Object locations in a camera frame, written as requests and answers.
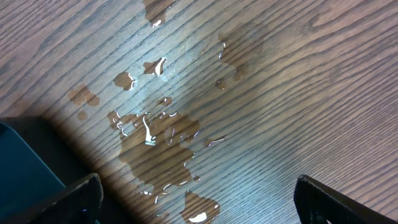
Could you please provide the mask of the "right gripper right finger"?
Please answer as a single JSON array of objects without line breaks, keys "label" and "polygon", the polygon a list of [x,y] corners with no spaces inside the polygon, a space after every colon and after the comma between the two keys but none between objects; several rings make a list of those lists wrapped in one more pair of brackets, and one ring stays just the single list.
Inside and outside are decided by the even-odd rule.
[{"label": "right gripper right finger", "polygon": [[308,175],[298,177],[294,203],[302,223],[397,224]]}]

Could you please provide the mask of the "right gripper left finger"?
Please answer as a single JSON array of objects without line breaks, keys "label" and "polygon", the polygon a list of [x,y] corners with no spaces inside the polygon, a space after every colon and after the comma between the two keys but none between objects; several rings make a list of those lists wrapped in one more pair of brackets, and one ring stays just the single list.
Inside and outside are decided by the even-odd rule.
[{"label": "right gripper left finger", "polygon": [[1,224],[94,224],[103,201],[103,186],[97,173],[91,173],[69,185],[59,194]]}]

